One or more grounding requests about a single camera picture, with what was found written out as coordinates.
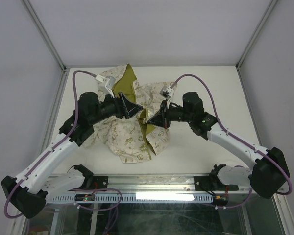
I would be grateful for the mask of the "cream green printed jacket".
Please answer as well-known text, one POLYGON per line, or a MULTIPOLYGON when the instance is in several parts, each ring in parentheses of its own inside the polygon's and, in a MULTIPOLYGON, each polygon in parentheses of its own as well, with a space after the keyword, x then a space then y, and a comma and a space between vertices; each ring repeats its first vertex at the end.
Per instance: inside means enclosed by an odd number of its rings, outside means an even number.
POLYGON ((115 78, 113 92, 123 92, 131 102, 143 106, 143 110, 131 119, 110 117, 94 125, 94 133, 84 142, 89 148, 101 142, 118 155, 123 163, 141 163, 151 160, 151 154, 163 152, 169 145, 167 129, 147 124, 160 108, 164 98, 160 95, 163 87, 171 82, 156 82, 141 85, 133 68, 120 65, 101 73, 101 76, 115 78))

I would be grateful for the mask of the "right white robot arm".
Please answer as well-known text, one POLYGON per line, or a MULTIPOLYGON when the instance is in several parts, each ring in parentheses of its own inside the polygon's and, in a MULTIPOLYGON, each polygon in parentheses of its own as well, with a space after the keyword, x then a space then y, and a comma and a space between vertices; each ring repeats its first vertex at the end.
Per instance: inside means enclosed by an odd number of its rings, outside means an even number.
POLYGON ((225 164, 214 166, 209 178, 212 188, 221 189, 225 185, 249 187, 266 199, 279 193, 280 188, 290 179, 280 149, 267 149, 231 133, 215 116, 204 110, 203 102, 196 92, 185 93, 182 101, 182 106, 162 101, 148 124, 168 129, 172 122, 186 122, 197 136, 218 144, 246 164, 246 167, 225 164))

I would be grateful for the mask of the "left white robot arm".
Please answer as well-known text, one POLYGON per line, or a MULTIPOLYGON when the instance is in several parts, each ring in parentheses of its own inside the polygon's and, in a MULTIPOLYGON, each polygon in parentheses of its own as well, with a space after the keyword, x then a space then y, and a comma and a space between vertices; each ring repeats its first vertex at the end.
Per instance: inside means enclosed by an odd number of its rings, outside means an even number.
POLYGON ((117 97, 106 95, 100 102, 94 92, 85 92, 75 97, 75 110, 67 119, 54 142, 25 170, 15 177, 6 176, 1 186, 6 196, 4 214, 11 203, 21 215, 31 219, 43 210, 54 197, 72 190, 88 190, 92 187, 94 174, 83 165, 73 169, 61 177, 48 180, 48 177, 67 156, 76 151, 94 133, 94 125, 112 116, 119 119, 130 119, 143 107, 128 100, 122 92, 117 97))

